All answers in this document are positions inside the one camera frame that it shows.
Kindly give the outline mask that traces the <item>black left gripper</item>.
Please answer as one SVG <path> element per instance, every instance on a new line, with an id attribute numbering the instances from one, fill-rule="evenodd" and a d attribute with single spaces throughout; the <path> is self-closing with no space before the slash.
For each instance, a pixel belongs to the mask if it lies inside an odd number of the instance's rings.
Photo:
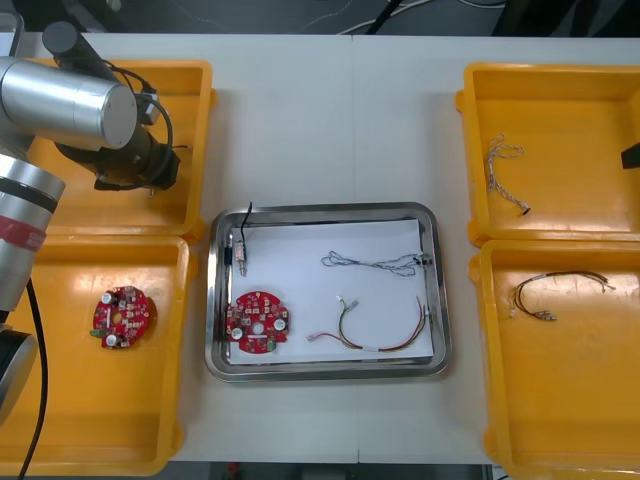
<path id="1" fill-rule="evenodd" d="M 163 159 L 165 163 L 157 177 L 157 187 L 162 190 L 167 190 L 171 188 L 177 180 L 180 158 L 173 148 L 164 145 Z"/>

